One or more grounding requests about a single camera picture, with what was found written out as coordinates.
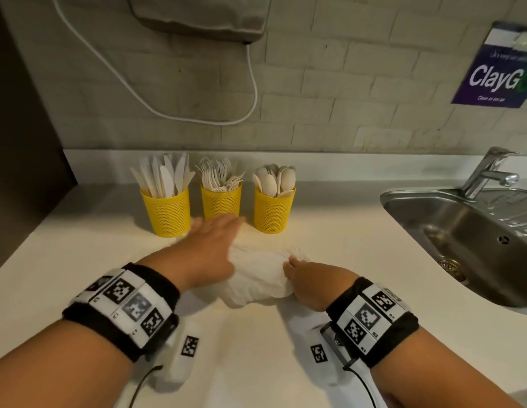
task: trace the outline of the faucet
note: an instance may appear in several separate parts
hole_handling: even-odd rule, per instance
[[[515,154],[519,154],[519,152],[513,152],[503,147],[491,147],[460,189],[460,196],[467,200],[475,199],[489,180],[496,180],[506,188],[518,182],[520,179],[518,174],[498,171],[506,157]]]

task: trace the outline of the cable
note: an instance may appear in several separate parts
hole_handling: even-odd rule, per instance
[[[373,404],[373,408],[376,408],[375,400],[373,399],[373,396],[371,395],[371,392],[369,391],[369,388],[367,387],[366,383],[363,382],[363,379],[362,379],[362,377],[358,374],[358,372],[356,372],[356,371],[353,370],[353,369],[347,368],[347,367],[343,367],[343,370],[344,370],[344,371],[352,372],[354,375],[356,375],[356,376],[358,377],[358,379],[360,380],[360,382],[362,383],[362,385],[363,385],[364,388],[366,389],[366,391],[367,391],[367,395],[369,395],[369,398],[371,398],[371,403]]]
[[[140,380],[139,384],[137,385],[137,389],[135,390],[135,393],[133,394],[133,398],[131,398],[129,408],[133,408],[133,404],[135,403],[135,398],[137,398],[137,395],[139,394],[139,391],[141,387],[143,386],[144,381],[146,381],[146,378],[148,378],[152,372],[159,371],[161,369],[163,369],[163,365],[156,365],[151,370],[149,370],[146,374],[144,374],[144,377]]]
[[[252,108],[249,110],[248,113],[246,113],[246,116],[240,118],[239,120],[234,120],[234,121],[231,121],[231,122],[214,122],[214,121],[211,121],[211,120],[199,120],[197,118],[185,118],[185,117],[170,116],[170,115],[166,115],[165,113],[162,113],[162,112],[154,109],[154,107],[152,107],[151,104],[146,102],[146,100],[144,100],[144,98],[141,97],[137,93],[137,91],[129,84],[129,82],[127,80],[125,80],[124,76],[122,76],[120,74],[120,72],[118,70],[116,70],[116,68],[112,64],[110,64],[110,62],[101,53],[99,53],[99,51],[88,40],[86,40],[83,37],[83,35],[80,34],[78,32],[78,30],[71,24],[69,19],[67,19],[67,17],[63,13],[63,10],[61,8],[61,5],[59,4],[59,1],[58,0],[52,0],[52,2],[54,3],[54,6],[56,7],[56,11],[57,11],[59,17],[63,20],[63,22],[69,28],[69,30],[72,31],[74,33],[74,35],[77,36],[77,38],[80,41],[82,41],[83,44],[85,44],[86,47],[88,47],[93,52],[93,54],[95,54],[97,56],[97,58],[99,58],[99,60],[102,61],[106,65],[106,67],[108,67],[108,69],[117,77],[117,79],[119,81],[121,81],[121,83],[125,86],[125,88],[128,89],[131,92],[131,94],[133,96],[135,96],[135,98],[139,102],[142,103],[142,105],[144,107],[146,107],[148,110],[150,110],[156,116],[167,118],[169,120],[177,120],[179,122],[210,124],[212,126],[231,126],[233,124],[239,124],[239,123],[244,122],[247,118],[250,117],[250,115],[253,113],[254,109],[256,109],[256,105],[258,104],[258,87],[256,85],[256,79],[254,78],[254,73],[252,71],[252,64],[251,64],[251,61],[250,61],[250,45],[249,44],[246,45],[246,62],[248,64],[248,73],[250,74],[250,80],[252,81],[252,87],[253,87],[253,91],[254,91],[254,102],[252,104]]]

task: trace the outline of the sign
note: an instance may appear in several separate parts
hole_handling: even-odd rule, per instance
[[[526,27],[497,23],[479,49],[453,104],[518,109],[527,98],[527,53],[513,49]]]

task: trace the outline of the wrist-mounted device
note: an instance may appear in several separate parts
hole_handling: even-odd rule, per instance
[[[133,362],[154,354],[178,326],[178,288],[143,265],[112,269],[75,296],[63,318],[94,330]]]
[[[331,319],[329,328],[337,336],[335,341],[350,356],[345,366],[359,358],[369,368],[374,367],[419,327],[405,302],[364,277],[358,278],[326,312]]]

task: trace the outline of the person's left hand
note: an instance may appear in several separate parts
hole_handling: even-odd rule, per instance
[[[225,281],[234,271],[227,257],[229,248],[243,222],[244,218],[234,214],[215,216],[206,222],[196,218],[185,239],[137,263],[161,273],[180,293]]]

